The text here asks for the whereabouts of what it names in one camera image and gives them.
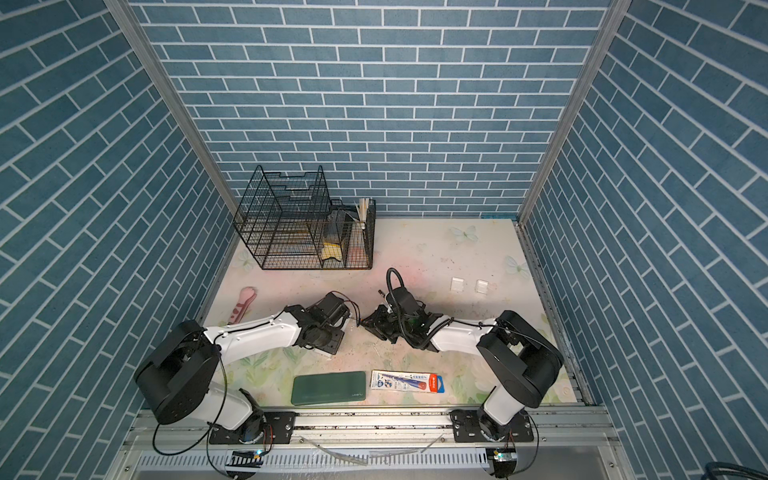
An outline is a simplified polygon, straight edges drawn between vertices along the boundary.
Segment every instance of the white eraser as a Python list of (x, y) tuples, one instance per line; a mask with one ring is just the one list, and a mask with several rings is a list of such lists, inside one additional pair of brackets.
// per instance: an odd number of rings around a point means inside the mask
[(458, 278), (457, 276), (454, 276), (453, 278), (451, 278), (451, 290), (454, 292), (463, 292), (464, 279)]
[(483, 295), (488, 294), (488, 282), (485, 280), (478, 280), (475, 284), (475, 292), (482, 293)]

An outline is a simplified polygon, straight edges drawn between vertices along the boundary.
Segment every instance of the brick wallpaper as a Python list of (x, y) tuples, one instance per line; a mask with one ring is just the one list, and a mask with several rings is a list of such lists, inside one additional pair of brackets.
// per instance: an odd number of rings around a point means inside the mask
[(767, 25), (634, 0), (531, 217), (638, 478), (768, 469)]
[(101, 0), (0, 11), (0, 478), (98, 477), (229, 214)]
[(237, 195), (321, 164), (381, 214), (509, 217), (608, 0), (258, 3), (131, 3)]

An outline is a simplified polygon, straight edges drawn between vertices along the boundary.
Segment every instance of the black metal desk organizer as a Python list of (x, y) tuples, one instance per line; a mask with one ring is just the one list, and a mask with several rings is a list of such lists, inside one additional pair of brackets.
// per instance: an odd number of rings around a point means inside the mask
[(233, 225), (263, 270), (369, 270), (376, 201), (364, 222), (357, 209), (331, 200), (323, 168), (286, 175), (259, 165)]

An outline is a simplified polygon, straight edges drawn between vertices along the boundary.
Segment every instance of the green rectangular case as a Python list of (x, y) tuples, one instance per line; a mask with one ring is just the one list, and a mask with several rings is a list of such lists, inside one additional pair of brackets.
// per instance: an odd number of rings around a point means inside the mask
[(366, 399), (365, 372), (318, 373), (293, 379), (290, 402), (296, 406), (359, 402)]

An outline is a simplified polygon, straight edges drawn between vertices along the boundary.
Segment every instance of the table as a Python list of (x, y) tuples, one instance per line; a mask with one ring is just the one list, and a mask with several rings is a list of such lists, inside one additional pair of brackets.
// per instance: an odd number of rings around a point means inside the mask
[[(371, 270), (261, 270), (240, 242), (204, 325), (226, 324), (245, 286), (254, 287), (257, 298), (243, 322), (278, 313), (285, 305), (311, 305), (330, 290), (355, 300), (365, 317), (382, 302), (378, 290), (386, 290), (385, 273), (391, 266), (428, 311), (488, 319), (513, 310), (555, 343), (510, 220), (378, 219)], [(451, 291), (453, 277), (464, 279), (462, 292)], [(486, 294), (475, 292), (477, 280), (488, 282)], [(227, 381), (230, 388), (251, 392), (262, 406), (289, 406), (294, 376), (365, 370), (370, 380), (372, 369), (437, 373), (445, 393), (369, 389), (364, 401), (350, 405), (482, 403), (497, 384), (480, 356), (416, 350), (402, 339), (393, 345), (356, 328), (353, 320), (347, 322), (333, 357), (299, 347), (271, 349), (228, 365)], [(214, 380), (221, 382), (220, 373)], [(544, 398), (544, 403), (559, 402), (576, 402), (564, 368)]]

